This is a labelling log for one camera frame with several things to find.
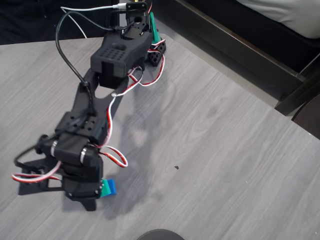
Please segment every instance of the wood grain surface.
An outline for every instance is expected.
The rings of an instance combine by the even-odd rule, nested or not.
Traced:
[[[136,240],[158,228],[185,240],[320,238],[319,140],[164,37],[161,80],[128,93],[114,119],[110,144],[129,167],[106,160],[117,195],[95,212],[62,192],[17,195],[14,156],[52,133],[78,79],[54,42],[0,46],[1,240]],[[101,41],[61,46],[84,74]]]

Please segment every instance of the black cable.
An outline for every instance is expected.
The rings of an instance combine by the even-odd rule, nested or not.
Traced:
[[[56,49],[58,50],[59,54],[61,55],[62,59],[65,61],[65,63],[71,68],[71,70],[74,72],[74,74],[80,79],[82,85],[85,87],[85,90],[88,93],[88,97],[89,97],[89,111],[92,115],[95,114],[95,108],[94,108],[94,101],[93,101],[93,96],[89,87],[89,83],[87,81],[85,81],[85,79],[81,76],[81,74],[76,70],[76,68],[71,64],[71,62],[68,60],[68,58],[66,57],[66,55],[63,53],[61,46],[60,46],[60,42],[59,42],[59,34],[60,34],[60,29],[61,29],[61,25],[64,22],[64,20],[66,19],[67,16],[71,15],[71,14],[75,14],[75,15],[79,15],[82,18],[86,19],[87,21],[89,21],[90,23],[92,23],[93,25],[95,25],[98,28],[101,28],[105,31],[108,32],[115,32],[115,31],[122,31],[125,29],[130,28],[135,22],[131,22],[129,25],[124,26],[124,27],[119,27],[119,26],[115,26],[115,27],[104,27],[101,26],[97,23],[95,23],[94,21],[92,21],[91,19],[87,18],[85,15],[77,12],[77,11],[69,11],[67,13],[65,13],[62,18],[60,19],[57,27],[56,27],[56,31],[55,31],[55,45],[56,45]]]

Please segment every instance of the green block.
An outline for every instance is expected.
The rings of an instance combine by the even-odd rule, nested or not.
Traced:
[[[153,44],[157,44],[158,42],[161,41],[161,37],[160,37],[159,32],[157,31],[157,26],[156,26],[156,21],[155,21],[154,13],[153,13],[153,12],[150,12],[149,16],[150,16],[151,30],[152,30],[152,34],[153,34],[152,43],[153,43]]]
[[[100,197],[106,197],[108,195],[111,194],[111,190],[110,190],[110,187],[109,187],[109,184],[108,184],[108,180],[106,179],[103,179],[102,180],[102,189],[101,189],[101,195]]]

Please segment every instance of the white pillow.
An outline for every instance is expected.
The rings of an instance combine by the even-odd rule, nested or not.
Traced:
[[[306,38],[320,38],[320,0],[237,1]]]

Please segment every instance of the blue-green block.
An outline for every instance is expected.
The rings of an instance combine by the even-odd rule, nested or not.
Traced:
[[[111,189],[109,187],[109,183],[106,179],[102,180],[102,189],[101,189],[101,195],[100,197],[106,197],[109,196],[111,194]]]
[[[109,188],[110,188],[110,195],[116,195],[117,194],[117,190],[116,190],[116,184],[115,181],[113,179],[109,179],[108,180],[108,184],[109,184]]]

